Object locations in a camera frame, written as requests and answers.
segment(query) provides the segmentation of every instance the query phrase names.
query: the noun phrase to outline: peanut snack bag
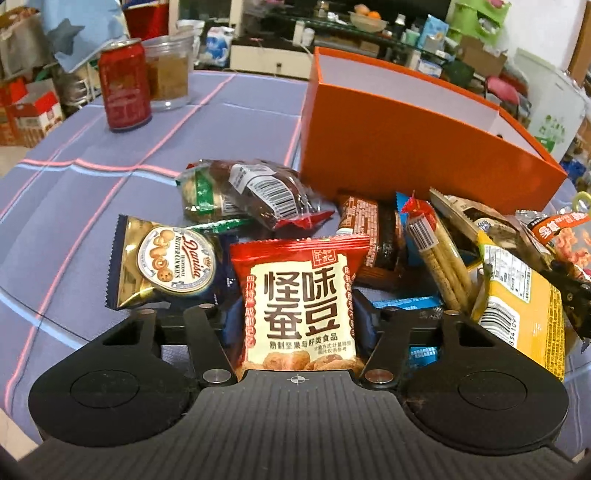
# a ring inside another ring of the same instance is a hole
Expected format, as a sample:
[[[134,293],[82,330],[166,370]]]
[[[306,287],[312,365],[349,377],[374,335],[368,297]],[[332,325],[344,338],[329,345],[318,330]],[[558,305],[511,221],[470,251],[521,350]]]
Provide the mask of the peanut snack bag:
[[[230,255],[245,304],[247,369],[359,373],[351,285],[367,235],[235,244]]]

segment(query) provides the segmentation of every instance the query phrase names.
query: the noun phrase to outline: biscuit stick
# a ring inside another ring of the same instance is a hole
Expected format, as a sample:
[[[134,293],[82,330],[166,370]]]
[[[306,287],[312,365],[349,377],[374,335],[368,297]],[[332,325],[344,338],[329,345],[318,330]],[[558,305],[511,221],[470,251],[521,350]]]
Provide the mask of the biscuit stick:
[[[441,221],[437,219],[437,227],[435,228],[435,236],[439,243],[443,247],[443,252],[447,257],[448,262],[451,264],[454,272],[456,273],[459,281],[461,282],[464,291],[467,295],[470,295],[473,291],[472,288],[472,281],[470,280],[470,275],[468,274],[468,269],[464,265],[464,262],[460,258],[460,254],[457,251],[455,244],[453,243],[452,239],[449,237],[447,230],[441,224]]]

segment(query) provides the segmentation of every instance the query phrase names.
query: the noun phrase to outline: white label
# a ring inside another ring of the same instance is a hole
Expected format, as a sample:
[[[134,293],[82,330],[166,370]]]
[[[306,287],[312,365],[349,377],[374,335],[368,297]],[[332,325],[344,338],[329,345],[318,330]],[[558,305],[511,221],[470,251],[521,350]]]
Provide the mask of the white label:
[[[297,206],[291,190],[275,177],[256,177],[248,188],[273,209],[276,218],[289,219],[297,216]]]
[[[347,227],[339,228],[335,233],[336,235],[353,235],[353,229]]]
[[[408,231],[420,252],[429,250],[439,243],[435,233],[431,229],[431,225],[429,225],[429,222],[424,215],[411,220],[408,223]]]
[[[531,297],[531,268],[496,245],[484,246],[484,263],[491,266],[491,280],[501,283],[526,303]]]
[[[180,294],[199,294],[216,272],[215,252],[207,239],[184,228],[158,226],[138,250],[138,267],[151,283]]]
[[[490,296],[488,298],[486,310],[478,323],[493,335],[517,348],[519,313],[499,297]]]
[[[334,250],[310,256],[252,267],[245,288],[246,360],[266,369],[303,370],[323,356],[355,357],[347,259]]]
[[[275,172],[265,165],[234,165],[230,170],[230,184],[239,192],[255,177],[261,175],[273,175]]]

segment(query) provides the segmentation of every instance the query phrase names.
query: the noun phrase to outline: nutrition label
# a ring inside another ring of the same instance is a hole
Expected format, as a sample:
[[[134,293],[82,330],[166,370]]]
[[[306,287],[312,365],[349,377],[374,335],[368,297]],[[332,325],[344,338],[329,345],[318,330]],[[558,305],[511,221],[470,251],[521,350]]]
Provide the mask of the nutrition label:
[[[491,280],[501,283],[526,303],[531,298],[531,268],[496,245],[484,246],[484,263],[491,266]]]

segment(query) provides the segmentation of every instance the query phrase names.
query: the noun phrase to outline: gold foil packet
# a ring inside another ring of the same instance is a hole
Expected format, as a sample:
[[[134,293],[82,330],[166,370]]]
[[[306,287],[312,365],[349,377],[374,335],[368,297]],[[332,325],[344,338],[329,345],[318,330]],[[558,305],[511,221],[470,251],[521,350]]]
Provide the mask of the gold foil packet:
[[[232,242],[227,237],[233,236],[212,239],[191,229],[120,215],[109,266],[107,307],[120,310],[176,299],[217,303],[228,272],[221,237]]]

